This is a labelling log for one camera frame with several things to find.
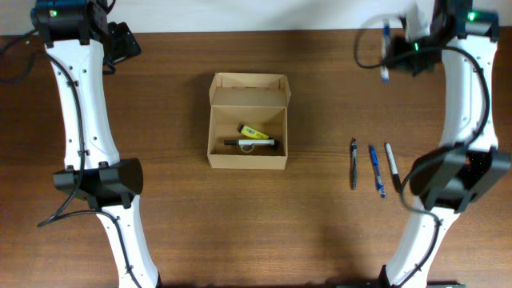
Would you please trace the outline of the yellow highlighter marker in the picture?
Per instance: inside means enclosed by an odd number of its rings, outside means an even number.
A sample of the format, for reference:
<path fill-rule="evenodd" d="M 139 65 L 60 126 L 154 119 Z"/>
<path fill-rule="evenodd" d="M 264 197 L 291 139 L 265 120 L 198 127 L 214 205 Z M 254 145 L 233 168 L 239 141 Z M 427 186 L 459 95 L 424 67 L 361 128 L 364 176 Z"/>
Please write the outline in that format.
<path fill-rule="evenodd" d="M 252 138 L 252 139 L 259 139 L 259 140 L 268 140 L 270 139 L 270 136 L 267 134 L 264 134 L 263 132 L 260 132 L 254 128 L 251 128 L 247 125 L 240 124 L 237 127 L 237 132 L 239 132 L 241 135 Z"/>

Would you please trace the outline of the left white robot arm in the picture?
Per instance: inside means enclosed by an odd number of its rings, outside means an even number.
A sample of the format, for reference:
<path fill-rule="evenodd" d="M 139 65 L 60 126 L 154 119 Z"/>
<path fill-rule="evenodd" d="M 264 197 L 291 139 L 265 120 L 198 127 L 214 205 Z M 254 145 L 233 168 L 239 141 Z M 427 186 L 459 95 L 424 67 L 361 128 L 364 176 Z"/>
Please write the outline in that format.
<path fill-rule="evenodd" d="M 121 158 L 110 130 L 103 77 L 142 52 L 128 25 L 108 22 L 108 1 L 37 1 L 32 24 L 45 45 L 58 84 L 66 136 L 64 169 L 54 173 L 56 189 L 68 199 L 41 224 L 76 216 L 66 208 L 85 201 L 84 215 L 104 227 L 120 287 L 160 287 L 162 282 L 142 228 L 142 165 Z"/>

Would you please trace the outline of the white marker blue cap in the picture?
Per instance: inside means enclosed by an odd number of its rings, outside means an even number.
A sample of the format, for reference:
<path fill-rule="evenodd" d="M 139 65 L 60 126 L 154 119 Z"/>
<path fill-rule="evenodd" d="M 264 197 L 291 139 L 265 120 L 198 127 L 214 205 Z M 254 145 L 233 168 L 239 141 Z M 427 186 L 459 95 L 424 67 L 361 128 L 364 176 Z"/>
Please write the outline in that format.
<path fill-rule="evenodd" d="M 382 48 L 381 48 L 381 56 L 382 61 L 386 60 L 388 51 L 390 48 L 390 24 L 389 20 L 385 19 L 383 21 L 383 34 L 382 34 Z M 383 83 L 388 83 L 390 80 L 390 74 L 388 68 L 383 65 L 380 67 L 380 76 Z"/>

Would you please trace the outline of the yellow transparent tape roll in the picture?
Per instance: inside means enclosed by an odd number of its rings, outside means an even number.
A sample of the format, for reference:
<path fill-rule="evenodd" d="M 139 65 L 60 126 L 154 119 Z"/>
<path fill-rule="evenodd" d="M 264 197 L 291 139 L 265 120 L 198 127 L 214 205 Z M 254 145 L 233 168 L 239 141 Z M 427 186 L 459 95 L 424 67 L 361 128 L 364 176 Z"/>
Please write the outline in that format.
<path fill-rule="evenodd" d="M 254 146 L 240 146 L 240 150 L 245 154 L 250 154 L 254 150 Z"/>

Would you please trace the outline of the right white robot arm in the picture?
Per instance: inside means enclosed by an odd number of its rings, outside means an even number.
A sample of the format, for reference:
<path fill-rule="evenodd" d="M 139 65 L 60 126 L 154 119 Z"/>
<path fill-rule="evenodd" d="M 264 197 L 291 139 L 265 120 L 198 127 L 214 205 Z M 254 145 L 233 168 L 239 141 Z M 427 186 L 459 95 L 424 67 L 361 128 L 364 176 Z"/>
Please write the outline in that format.
<path fill-rule="evenodd" d="M 476 10 L 471 1 L 436 1 L 430 18 L 412 5 L 399 18 L 405 34 L 388 44 L 383 66 L 419 74 L 441 63 L 446 108 L 439 147 L 418 158 L 400 185 L 413 195 L 404 205 L 410 220 L 378 284 L 425 287 L 448 229 L 511 168 L 492 119 L 500 25 L 498 13 Z"/>

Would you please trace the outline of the brown cardboard box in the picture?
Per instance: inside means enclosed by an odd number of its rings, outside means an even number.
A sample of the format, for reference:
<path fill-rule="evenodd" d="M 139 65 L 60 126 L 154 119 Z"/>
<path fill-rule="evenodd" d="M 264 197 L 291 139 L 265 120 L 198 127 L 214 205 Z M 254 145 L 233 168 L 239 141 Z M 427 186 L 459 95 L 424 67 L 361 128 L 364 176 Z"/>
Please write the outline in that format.
<path fill-rule="evenodd" d="M 213 169 L 283 170 L 288 160 L 288 106 L 291 98 L 284 74 L 216 73 L 209 89 L 210 124 L 207 157 Z M 277 148 L 255 146 L 250 154 L 224 140 L 250 139 L 237 132 L 247 125 Z"/>

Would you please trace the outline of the white marker black cap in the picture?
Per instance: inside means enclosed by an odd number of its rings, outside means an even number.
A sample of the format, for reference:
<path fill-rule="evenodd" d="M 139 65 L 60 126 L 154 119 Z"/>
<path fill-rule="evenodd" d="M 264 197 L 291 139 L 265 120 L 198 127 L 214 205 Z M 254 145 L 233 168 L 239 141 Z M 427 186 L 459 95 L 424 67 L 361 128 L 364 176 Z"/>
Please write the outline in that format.
<path fill-rule="evenodd" d="M 280 141 L 275 139 L 238 139 L 238 140 L 224 140 L 226 146 L 271 146 L 277 148 Z"/>

